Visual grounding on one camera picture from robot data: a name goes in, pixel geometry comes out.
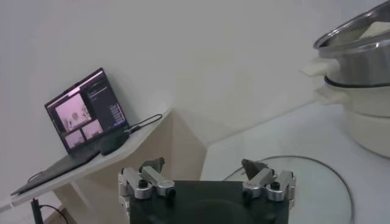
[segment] black laptop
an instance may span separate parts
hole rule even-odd
[[[129,127],[102,68],[44,107],[69,155],[11,195],[22,194],[89,162],[107,141],[115,141]]]

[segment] black wire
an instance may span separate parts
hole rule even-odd
[[[149,121],[149,120],[151,120],[151,119],[153,119],[153,118],[155,118],[155,117],[157,117],[157,119],[152,120],[152,121],[150,121],[150,122],[148,122],[148,123],[146,123],[146,124],[140,125],[140,124],[145,123],[146,121]],[[163,115],[162,115],[162,114],[156,114],[156,115],[154,115],[154,116],[148,117],[148,118],[146,118],[146,119],[143,120],[143,121],[140,121],[140,122],[138,122],[138,123],[136,123],[136,124],[131,125],[131,126],[129,127],[129,129],[126,130],[126,132],[129,132],[130,134],[132,134],[132,133],[134,133],[134,132],[140,130],[141,128],[143,128],[143,127],[145,127],[145,126],[148,126],[149,124],[152,124],[152,123],[154,123],[154,122],[160,120],[161,118],[163,118]]]
[[[65,219],[66,224],[69,224],[68,219],[65,217],[65,215],[60,210],[58,210],[56,207],[51,206],[51,205],[41,205],[39,207],[40,208],[42,208],[42,207],[49,207],[49,208],[52,208],[52,209],[56,210],[63,217],[63,219]]]
[[[38,176],[38,175],[41,174],[41,173],[42,173],[42,171],[39,172],[39,173],[36,173],[36,174],[32,175],[32,176],[27,180],[27,183],[30,182],[34,177]]]

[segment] round glass table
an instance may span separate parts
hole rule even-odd
[[[304,156],[275,156],[261,160],[274,169],[293,171],[297,177],[296,200],[289,213],[289,223],[353,223],[354,204],[345,180],[331,167]],[[226,181],[247,181],[244,168]]]

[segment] screw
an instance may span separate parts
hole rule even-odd
[[[139,188],[145,188],[145,187],[147,187],[147,181],[146,181],[146,180],[139,180],[139,182],[138,182],[138,187],[139,187]]]
[[[280,189],[280,183],[276,182],[276,181],[272,182],[271,189],[272,190],[279,190]]]

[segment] white countertop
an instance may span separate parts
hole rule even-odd
[[[43,195],[46,192],[53,191],[58,187],[71,183],[74,180],[82,178],[88,174],[96,172],[102,168],[105,168],[111,164],[117,163],[118,161],[127,158],[133,152],[135,152],[137,148],[145,141],[145,139],[160,125],[160,123],[165,119],[169,112],[170,110],[167,110],[165,113],[163,113],[162,119],[132,134],[129,140],[127,140],[125,144],[122,145],[115,152],[106,156],[102,156],[99,154],[97,157],[93,158],[89,163],[83,166],[80,166],[21,195],[13,196],[11,198],[12,205],[20,205],[39,195]]]
[[[312,103],[211,145],[201,180],[223,180],[241,167],[243,158],[274,155],[302,155],[328,164],[351,188],[355,223],[390,222],[390,159],[351,140],[339,105]]]

